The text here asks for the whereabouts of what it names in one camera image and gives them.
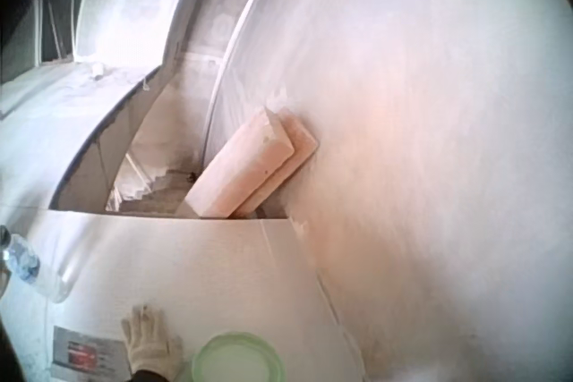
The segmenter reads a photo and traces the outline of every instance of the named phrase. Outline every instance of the white plaster wall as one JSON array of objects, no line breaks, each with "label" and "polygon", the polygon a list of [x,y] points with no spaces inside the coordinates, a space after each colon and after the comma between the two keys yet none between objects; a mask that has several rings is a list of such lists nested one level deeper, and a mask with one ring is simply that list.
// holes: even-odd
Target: white plaster wall
[{"label": "white plaster wall", "polygon": [[260,104],[321,141],[282,193],[373,376],[573,373],[567,0],[258,0],[208,161]]}]

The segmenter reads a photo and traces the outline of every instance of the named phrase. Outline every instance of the green plastic lid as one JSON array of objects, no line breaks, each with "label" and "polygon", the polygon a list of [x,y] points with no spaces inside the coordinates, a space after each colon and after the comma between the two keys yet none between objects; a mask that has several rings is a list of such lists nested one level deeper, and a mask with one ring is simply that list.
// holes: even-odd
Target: green plastic lid
[{"label": "green plastic lid", "polygon": [[213,337],[192,361],[193,382],[284,382],[275,350],[249,333]]}]

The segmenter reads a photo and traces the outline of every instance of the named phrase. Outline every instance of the gloved hand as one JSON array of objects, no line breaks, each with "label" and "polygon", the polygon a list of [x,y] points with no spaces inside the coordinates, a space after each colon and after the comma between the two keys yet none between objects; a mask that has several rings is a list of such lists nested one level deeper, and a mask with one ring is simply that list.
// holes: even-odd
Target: gloved hand
[{"label": "gloved hand", "polygon": [[161,312],[148,306],[133,308],[130,318],[122,319],[127,357],[132,373],[147,370],[173,382],[183,363],[179,337],[167,340]]}]

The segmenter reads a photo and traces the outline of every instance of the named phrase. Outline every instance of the plastic bottle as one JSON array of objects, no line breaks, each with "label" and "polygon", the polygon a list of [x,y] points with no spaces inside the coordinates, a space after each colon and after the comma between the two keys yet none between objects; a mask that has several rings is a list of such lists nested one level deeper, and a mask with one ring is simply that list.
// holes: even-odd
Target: plastic bottle
[{"label": "plastic bottle", "polygon": [[2,259],[14,276],[55,303],[65,299],[67,294],[62,278],[39,259],[23,237],[10,233],[4,225],[0,225],[0,250]]}]

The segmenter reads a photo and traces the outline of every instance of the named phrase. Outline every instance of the wooden block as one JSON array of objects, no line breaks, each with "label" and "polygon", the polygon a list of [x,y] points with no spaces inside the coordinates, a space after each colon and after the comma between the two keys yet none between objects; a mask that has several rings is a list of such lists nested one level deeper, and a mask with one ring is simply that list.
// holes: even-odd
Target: wooden block
[{"label": "wooden block", "polygon": [[213,158],[176,214],[227,218],[294,152],[278,116],[262,108]]},{"label": "wooden block", "polygon": [[295,172],[318,148],[318,142],[296,116],[285,107],[278,112],[278,118],[288,138],[295,147],[295,153],[272,174],[233,214],[243,217],[251,214],[278,186]]}]

